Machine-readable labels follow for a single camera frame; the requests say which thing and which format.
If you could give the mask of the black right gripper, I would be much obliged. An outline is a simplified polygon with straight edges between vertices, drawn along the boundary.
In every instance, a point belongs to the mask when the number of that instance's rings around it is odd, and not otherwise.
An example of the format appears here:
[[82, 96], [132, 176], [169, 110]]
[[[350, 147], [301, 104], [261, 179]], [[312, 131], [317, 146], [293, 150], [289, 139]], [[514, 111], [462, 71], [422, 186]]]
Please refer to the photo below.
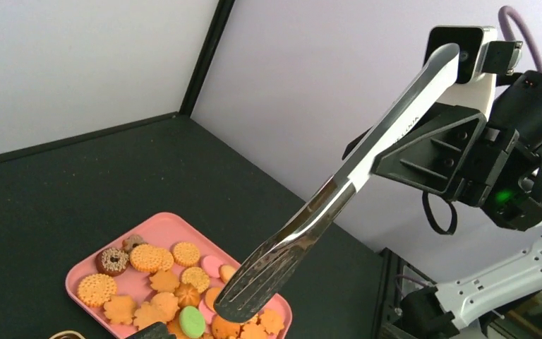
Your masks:
[[418, 75], [344, 153], [343, 198], [378, 175], [480, 208], [498, 227], [542, 227], [542, 73], [517, 73], [491, 114], [439, 102], [444, 71]]

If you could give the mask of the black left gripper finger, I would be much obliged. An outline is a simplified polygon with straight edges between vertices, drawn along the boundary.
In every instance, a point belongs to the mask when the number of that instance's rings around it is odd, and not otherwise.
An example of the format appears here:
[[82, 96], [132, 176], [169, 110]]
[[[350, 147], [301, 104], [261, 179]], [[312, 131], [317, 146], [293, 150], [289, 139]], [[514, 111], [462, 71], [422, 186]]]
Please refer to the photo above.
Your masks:
[[176, 336], [169, 332], [165, 323], [155, 322], [126, 339], [176, 339]]

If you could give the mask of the green round macaron cookie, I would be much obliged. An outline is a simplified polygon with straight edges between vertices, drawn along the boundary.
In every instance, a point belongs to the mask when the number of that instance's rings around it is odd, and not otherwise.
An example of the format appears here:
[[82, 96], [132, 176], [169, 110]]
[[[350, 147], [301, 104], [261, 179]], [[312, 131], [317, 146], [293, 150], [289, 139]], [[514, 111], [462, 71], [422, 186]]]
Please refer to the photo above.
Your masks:
[[206, 329], [204, 316], [193, 306], [187, 306], [181, 310], [179, 325], [188, 338], [200, 338]]

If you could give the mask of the steel tong right blade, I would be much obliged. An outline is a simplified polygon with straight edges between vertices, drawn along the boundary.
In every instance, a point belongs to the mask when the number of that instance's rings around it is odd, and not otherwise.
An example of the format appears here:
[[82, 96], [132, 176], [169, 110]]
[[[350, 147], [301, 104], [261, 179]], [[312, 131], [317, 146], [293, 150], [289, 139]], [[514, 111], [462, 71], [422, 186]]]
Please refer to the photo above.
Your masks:
[[375, 157], [410, 132], [454, 84], [459, 46], [438, 47], [382, 119], [350, 152], [338, 171], [285, 226], [264, 241], [238, 268], [215, 300], [223, 318], [243, 323], [285, 285], [309, 250], [371, 177]]

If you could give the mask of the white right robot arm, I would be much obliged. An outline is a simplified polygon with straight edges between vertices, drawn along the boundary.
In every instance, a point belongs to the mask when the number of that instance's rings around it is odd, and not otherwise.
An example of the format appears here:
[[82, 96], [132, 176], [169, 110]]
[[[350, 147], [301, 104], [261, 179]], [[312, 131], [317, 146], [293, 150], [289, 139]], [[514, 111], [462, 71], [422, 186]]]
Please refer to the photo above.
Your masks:
[[[479, 207], [501, 228], [542, 227], [542, 73], [523, 73], [494, 98], [499, 73], [488, 55], [504, 47], [429, 45], [420, 73], [337, 173], [243, 262], [216, 298], [217, 313], [234, 322], [256, 315], [373, 175]], [[542, 235], [480, 272], [408, 294], [402, 327], [448, 338], [541, 290]]]

